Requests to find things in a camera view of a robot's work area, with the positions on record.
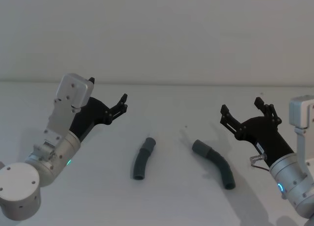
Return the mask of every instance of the gray hose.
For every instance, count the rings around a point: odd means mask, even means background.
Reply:
[[[146,138],[135,160],[133,179],[143,180],[145,178],[146,163],[151,153],[153,152],[155,145],[156,141],[154,139]]]
[[[210,146],[207,146],[205,143],[199,140],[195,141],[195,143],[192,146],[192,150],[196,154],[210,160],[219,168],[220,173],[221,173],[222,183],[225,189],[231,190],[235,188],[236,186],[235,179],[230,169],[230,166],[228,162],[225,160],[225,158],[223,158],[213,148],[211,148]]]

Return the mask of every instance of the bent hose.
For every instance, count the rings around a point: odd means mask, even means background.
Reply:
[[[221,173],[222,183],[225,189],[231,190],[236,186],[234,176],[228,162],[218,152],[200,140],[196,140],[192,146],[193,152],[213,162]]]
[[[135,160],[133,179],[143,180],[145,178],[146,163],[151,153],[153,152],[155,145],[156,141],[153,138],[146,138]]]

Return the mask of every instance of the white table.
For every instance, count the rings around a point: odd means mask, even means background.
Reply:
[[[22,161],[46,127],[58,84],[0,83],[0,160]],[[110,126],[97,126],[72,163],[42,189],[34,217],[1,226],[298,226],[305,223],[281,199],[266,171],[250,167],[254,147],[237,141],[220,123],[227,104],[239,121],[261,115],[253,103],[273,103],[282,136],[295,150],[288,124],[291,97],[313,88],[224,86],[95,85],[93,96],[113,106],[129,95],[126,114]],[[131,179],[131,166],[145,138],[157,145],[143,181]],[[236,189],[222,188],[216,167],[191,153],[200,139],[230,163]]]

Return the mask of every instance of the robotic arm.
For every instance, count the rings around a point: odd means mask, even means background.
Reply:
[[[111,109],[90,97],[94,82],[94,78],[65,75],[43,141],[34,145],[25,163],[0,166],[0,206],[9,219],[20,221],[33,216],[41,204],[40,188],[57,178],[92,128],[110,125],[127,111],[126,94]]]
[[[297,153],[278,133],[278,125],[282,121],[274,106],[265,105],[259,97],[255,100],[255,106],[264,116],[239,123],[223,105],[221,124],[236,139],[254,145],[259,156],[250,158],[252,165],[257,160],[266,162],[283,199],[288,199],[300,216],[310,219],[308,225],[311,225],[314,219],[314,148],[311,146],[314,143],[314,96],[297,97],[290,101],[289,122],[295,126],[298,135]]]

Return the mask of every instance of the wire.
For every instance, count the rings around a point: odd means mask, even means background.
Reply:
[[[266,168],[264,168],[264,167],[256,166],[256,165],[251,165],[251,166],[269,172],[269,169],[266,169]]]

